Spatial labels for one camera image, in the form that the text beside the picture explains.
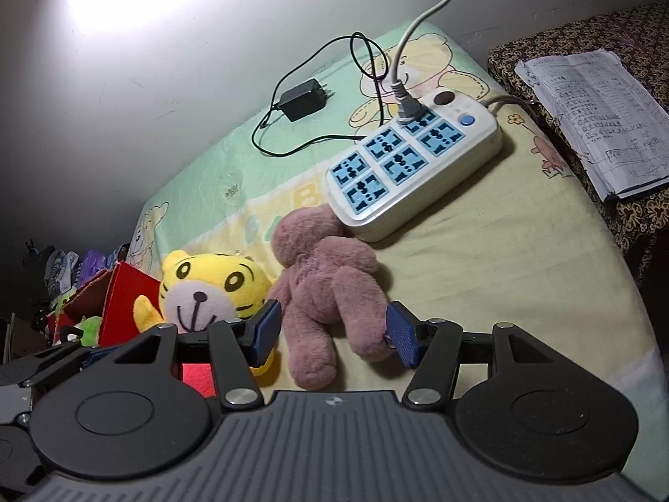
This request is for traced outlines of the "yellow tiger plush toy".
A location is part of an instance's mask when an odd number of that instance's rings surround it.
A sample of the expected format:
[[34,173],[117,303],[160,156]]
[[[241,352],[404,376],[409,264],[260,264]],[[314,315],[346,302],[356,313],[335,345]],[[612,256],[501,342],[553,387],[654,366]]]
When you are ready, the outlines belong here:
[[[250,320],[271,299],[271,287],[266,272],[249,257],[178,249],[163,260],[159,306],[140,295],[133,318],[140,332],[164,323],[175,325],[180,333],[205,332],[214,323]],[[269,371],[274,348],[263,366],[250,370],[254,376]]]

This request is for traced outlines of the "pink plush teddy bear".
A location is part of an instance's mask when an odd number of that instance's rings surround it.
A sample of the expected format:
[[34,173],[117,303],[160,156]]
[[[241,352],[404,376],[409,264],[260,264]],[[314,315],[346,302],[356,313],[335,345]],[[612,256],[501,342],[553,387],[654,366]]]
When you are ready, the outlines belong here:
[[274,229],[271,247],[282,272],[269,297],[280,302],[288,368],[299,387],[319,390],[335,379],[330,325],[344,325],[352,352],[370,363],[391,354],[388,299],[375,278],[374,249],[349,236],[329,205],[288,213]]

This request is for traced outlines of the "red cardboard box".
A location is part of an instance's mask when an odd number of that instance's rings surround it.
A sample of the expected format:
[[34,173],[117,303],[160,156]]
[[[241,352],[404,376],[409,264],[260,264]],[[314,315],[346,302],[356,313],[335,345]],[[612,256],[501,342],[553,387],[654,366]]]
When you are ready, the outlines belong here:
[[100,347],[128,342],[140,334],[133,318],[135,299],[144,295],[154,307],[159,306],[159,281],[132,265],[116,263],[112,270],[102,270],[68,298],[60,310],[48,317],[53,340],[60,340],[65,326],[100,318],[99,327],[87,332],[89,340]]

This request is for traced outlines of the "green plush toy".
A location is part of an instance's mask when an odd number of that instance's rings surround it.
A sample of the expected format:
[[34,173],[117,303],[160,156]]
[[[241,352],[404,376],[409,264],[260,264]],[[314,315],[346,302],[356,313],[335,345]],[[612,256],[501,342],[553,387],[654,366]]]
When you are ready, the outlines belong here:
[[81,340],[81,344],[84,347],[94,347],[99,344],[101,325],[101,316],[83,318],[75,325],[75,329],[78,332],[81,332],[79,340]]

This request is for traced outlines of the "cartoon bear bed sheet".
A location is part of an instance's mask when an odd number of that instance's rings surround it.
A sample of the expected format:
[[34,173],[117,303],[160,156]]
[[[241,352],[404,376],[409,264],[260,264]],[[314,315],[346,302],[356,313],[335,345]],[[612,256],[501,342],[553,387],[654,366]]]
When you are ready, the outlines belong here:
[[[323,177],[395,111],[375,100],[362,69],[322,74],[335,94],[297,123],[274,120],[259,138],[244,123],[144,205],[129,262],[159,277],[171,251],[254,259],[281,273],[271,237],[300,207],[325,201]],[[375,245],[388,296],[419,318],[468,331],[511,322],[609,382],[632,401],[640,434],[626,476],[668,494],[668,388],[640,294],[590,197],[527,113],[497,112],[502,150],[483,168]]]

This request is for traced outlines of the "white blue power strip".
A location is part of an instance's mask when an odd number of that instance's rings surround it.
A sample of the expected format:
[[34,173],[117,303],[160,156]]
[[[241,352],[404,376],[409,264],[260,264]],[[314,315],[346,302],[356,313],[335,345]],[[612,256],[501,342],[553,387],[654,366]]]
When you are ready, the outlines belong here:
[[501,151],[497,118],[478,100],[438,88],[419,101],[423,115],[392,119],[325,173],[328,204],[367,243],[391,235]]

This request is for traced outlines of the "black power adapter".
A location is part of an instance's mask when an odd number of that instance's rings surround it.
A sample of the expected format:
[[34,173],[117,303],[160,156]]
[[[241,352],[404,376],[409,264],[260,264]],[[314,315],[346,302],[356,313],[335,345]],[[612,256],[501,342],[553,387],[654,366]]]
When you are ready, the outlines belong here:
[[292,123],[325,108],[331,93],[316,78],[283,92],[276,104]]

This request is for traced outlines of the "printed paper sheets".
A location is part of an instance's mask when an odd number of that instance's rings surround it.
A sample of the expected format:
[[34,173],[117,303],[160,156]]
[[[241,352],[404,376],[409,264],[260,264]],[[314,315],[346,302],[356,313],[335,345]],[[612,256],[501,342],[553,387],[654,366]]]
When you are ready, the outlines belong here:
[[667,111],[616,53],[541,57],[515,72],[557,121],[601,200],[667,185]]

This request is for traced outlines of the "patterned brown seat cushion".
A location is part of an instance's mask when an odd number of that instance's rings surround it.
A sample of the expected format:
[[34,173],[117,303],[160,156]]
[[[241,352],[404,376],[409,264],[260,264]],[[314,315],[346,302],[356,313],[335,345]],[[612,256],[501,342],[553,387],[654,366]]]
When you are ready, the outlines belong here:
[[610,14],[575,20],[527,38],[497,46],[488,54],[488,73],[508,93],[530,104],[598,208],[623,253],[639,288],[651,286],[668,272],[668,187],[661,186],[629,200],[601,201],[575,152],[567,146],[557,120],[540,107],[532,88],[515,72],[518,62],[545,56],[567,56],[596,49],[616,53],[621,63],[668,107],[668,4],[649,3]]

